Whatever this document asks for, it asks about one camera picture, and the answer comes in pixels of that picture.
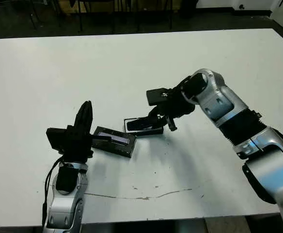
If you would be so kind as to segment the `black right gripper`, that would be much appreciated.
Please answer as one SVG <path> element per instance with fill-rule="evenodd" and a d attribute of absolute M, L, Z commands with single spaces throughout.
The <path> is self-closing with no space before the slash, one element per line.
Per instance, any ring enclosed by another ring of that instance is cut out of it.
<path fill-rule="evenodd" d="M 168 125 L 171 131 L 177 130 L 174 119 L 193 112 L 195 105 L 187 102 L 181 91 L 168 92 L 165 99 L 153 108 L 145 118 L 144 128 L 160 128 Z"/>

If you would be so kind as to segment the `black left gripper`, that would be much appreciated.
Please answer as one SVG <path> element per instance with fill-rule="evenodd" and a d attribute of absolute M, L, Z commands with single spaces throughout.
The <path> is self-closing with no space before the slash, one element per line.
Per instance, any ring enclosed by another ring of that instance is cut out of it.
<path fill-rule="evenodd" d="M 74 126 L 67 126 L 63 145 L 64 162 L 87 162 L 92 158 L 93 140 L 110 142 L 109 136 L 90 134 L 93 122 L 93 107 L 90 100 L 85 101 L 75 118 Z"/>

